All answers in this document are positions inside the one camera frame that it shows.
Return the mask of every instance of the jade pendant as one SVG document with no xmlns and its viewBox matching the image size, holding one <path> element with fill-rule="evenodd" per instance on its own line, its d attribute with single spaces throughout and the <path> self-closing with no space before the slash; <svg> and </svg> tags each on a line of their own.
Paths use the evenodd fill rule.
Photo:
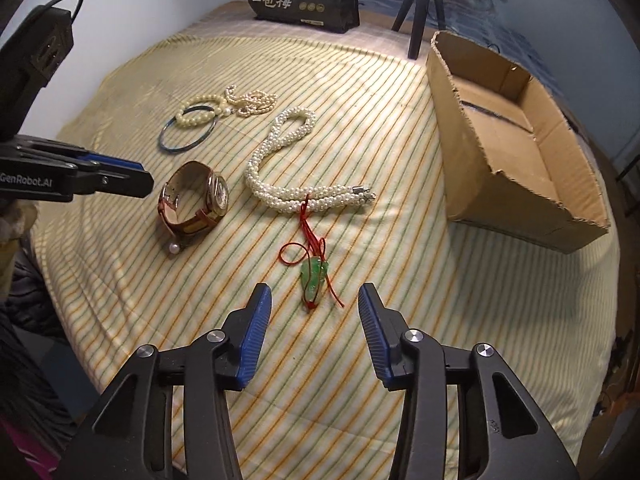
<svg viewBox="0 0 640 480">
<path fill-rule="evenodd" d="M 312 256 L 307 262 L 302 262 L 300 267 L 300 283 L 302 285 L 302 293 L 305 303 L 318 303 L 320 293 L 318 287 L 322 284 L 322 280 L 326 278 L 329 262 L 323 262 L 320 256 Z"/>
</svg>

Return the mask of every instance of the twisted pearl rope necklace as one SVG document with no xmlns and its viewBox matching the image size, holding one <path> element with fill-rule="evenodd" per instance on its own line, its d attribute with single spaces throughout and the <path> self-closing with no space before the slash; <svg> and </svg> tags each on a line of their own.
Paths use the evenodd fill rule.
<svg viewBox="0 0 640 480">
<path fill-rule="evenodd" d="M 236 85 L 225 88 L 224 95 L 218 94 L 198 94 L 182 103 L 182 107 L 175 114 L 175 122 L 180 126 L 200 126 L 206 124 L 213 117 L 222 116 L 229 117 L 232 113 L 236 113 L 240 117 L 249 117 L 252 115 L 267 114 L 271 112 L 276 105 L 278 96 L 276 94 L 267 94 L 261 90 L 247 92 L 241 96 L 236 96 L 234 91 Z M 199 112 L 195 115 L 186 117 L 184 111 L 197 103 L 216 103 L 212 112 Z"/>
<path fill-rule="evenodd" d="M 282 125 L 288 119 L 302 118 L 305 123 L 297 129 L 282 135 Z M 322 211 L 331 207 L 344 207 L 370 202 L 376 198 L 364 186 L 315 186 L 279 187 L 270 186 L 260 180 L 258 168 L 267 155 L 308 135 L 316 124 L 316 114 L 307 108 L 292 107 L 279 113 L 273 121 L 267 138 L 253 152 L 244 170 L 244 178 L 252 193 L 267 206 L 282 213 L 299 212 L 303 203 L 306 211 Z"/>
</svg>

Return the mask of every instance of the yellow striped fabric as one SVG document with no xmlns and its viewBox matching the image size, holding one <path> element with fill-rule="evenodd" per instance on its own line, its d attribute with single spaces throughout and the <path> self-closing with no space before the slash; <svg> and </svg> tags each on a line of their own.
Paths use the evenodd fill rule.
<svg viewBox="0 0 640 480">
<path fill-rule="evenodd" d="M 158 150 L 160 128 L 181 100 L 229 84 L 275 92 L 276 111 L 299 105 L 318 114 L 309 136 L 267 161 L 265 181 L 365 183 L 378 195 L 371 206 L 310 218 L 326 236 L 345 309 L 327 291 L 316 311 L 303 309 L 300 270 L 276 259 L 282 244 L 302 241 L 296 217 L 268 210 L 244 186 L 244 165 L 276 112 L 224 118 L 185 154 Z M 73 348 L 99 388 L 137 346 L 187 345 L 266 282 L 273 313 L 257 374 L 243 393 L 228 394 L 244 477 L 386 478 L 402 393 L 388 393 L 376 379 L 360 327 L 358 288 L 373 282 L 388 306 L 441 343 L 495 345 L 577 457 L 614 329 L 615 227 L 564 255 L 447 222 L 423 66 L 302 39 L 174 36 L 111 74 L 60 138 L 139 160 L 156 180 L 144 200 L 96 194 L 42 207 L 36 253 Z M 229 212 L 201 243 L 169 257 L 157 193 L 190 159 L 226 178 Z M 452 399 L 449 478 L 458 434 Z M 181 407 L 178 388 L 177 464 L 184 463 Z"/>
</svg>

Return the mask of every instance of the open cardboard box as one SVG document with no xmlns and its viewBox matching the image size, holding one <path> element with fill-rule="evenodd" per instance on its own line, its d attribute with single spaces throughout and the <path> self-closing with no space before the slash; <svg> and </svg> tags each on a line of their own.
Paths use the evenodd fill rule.
<svg viewBox="0 0 640 480">
<path fill-rule="evenodd" d="M 431 40 L 427 72 L 450 220 L 564 253 L 607 232 L 593 170 L 537 79 L 449 32 Z"/>
</svg>

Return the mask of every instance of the white beaded necklace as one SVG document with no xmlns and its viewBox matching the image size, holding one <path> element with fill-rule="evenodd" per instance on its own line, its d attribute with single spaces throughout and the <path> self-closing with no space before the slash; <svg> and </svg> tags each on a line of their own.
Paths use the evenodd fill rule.
<svg viewBox="0 0 640 480">
<path fill-rule="evenodd" d="M 282 125 L 288 119 L 303 118 L 305 123 L 288 134 L 281 135 Z M 364 186 L 315 186 L 315 187 L 278 187 L 270 186 L 260 180 L 258 168 L 262 160 L 284 146 L 308 135 L 316 124 L 316 114 L 307 108 L 292 107 L 279 113 L 273 121 L 267 138 L 253 152 L 244 170 L 244 178 L 252 193 L 267 206 L 283 213 L 299 212 L 308 196 L 307 211 L 322 211 L 331 207 L 364 204 L 376 198 Z"/>
<path fill-rule="evenodd" d="M 278 100 L 276 94 L 267 94 L 261 90 L 247 92 L 241 96 L 236 96 L 234 94 L 235 90 L 236 85 L 231 85 L 225 88 L 224 95 L 194 95 L 182 103 L 182 107 L 175 114 L 175 122 L 183 127 L 199 126 L 208 123 L 216 115 L 229 117 L 232 113 L 236 113 L 240 117 L 249 117 L 252 115 L 266 114 L 275 108 L 276 101 Z M 216 106 L 212 112 L 204 111 L 186 117 L 184 111 L 197 103 L 216 103 Z"/>
</svg>

